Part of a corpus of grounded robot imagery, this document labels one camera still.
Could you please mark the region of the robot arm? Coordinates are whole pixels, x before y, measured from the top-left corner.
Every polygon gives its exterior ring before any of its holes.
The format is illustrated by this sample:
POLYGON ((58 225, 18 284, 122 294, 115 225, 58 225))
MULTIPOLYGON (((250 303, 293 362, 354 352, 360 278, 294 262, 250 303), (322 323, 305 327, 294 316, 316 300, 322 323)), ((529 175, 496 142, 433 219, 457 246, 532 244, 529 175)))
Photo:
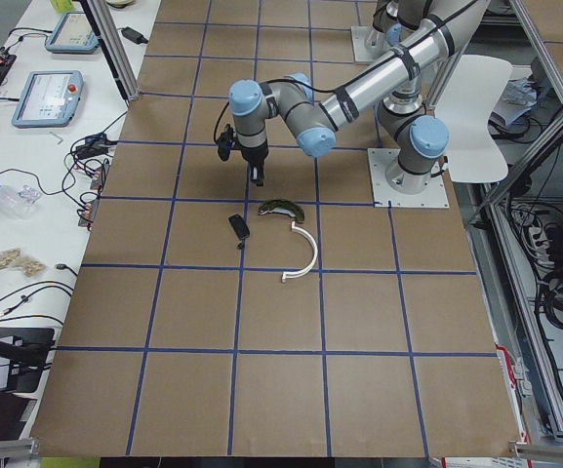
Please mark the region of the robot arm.
POLYGON ((336 144, 337 131, 361 113, 382 104, 411 101, 420 106, 422 72, 441 59, 462 51, 485 13, 484 1, 402 1, 398 7, 401 39, 367 69, 314 99, 314 89, 302 74, 257 82, 239 80, 229 89, 228 107, 235 124, 229 148, 237 148, 248 164, 251 183, 264 183, 268 155, 265 122, 280 117, 308 156, 326 155, 336 144))

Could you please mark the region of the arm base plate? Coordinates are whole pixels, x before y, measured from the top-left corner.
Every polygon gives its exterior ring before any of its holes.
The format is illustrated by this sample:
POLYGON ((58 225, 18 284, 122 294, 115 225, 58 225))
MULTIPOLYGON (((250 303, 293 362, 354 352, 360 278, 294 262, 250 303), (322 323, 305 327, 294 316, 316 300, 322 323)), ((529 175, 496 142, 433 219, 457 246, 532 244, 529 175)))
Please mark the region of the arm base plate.
POLYGON ((371 63, 400 41, 401 26, 394 24, 386 32, 372 26, 352 26, 351 41, 354 61, 371 63))
POLYGON ((448 209, 449 201, 439 164, 424 175, 411 175, 399 166, 394 148, 369 148, 368 160, 376 208, 448 209))

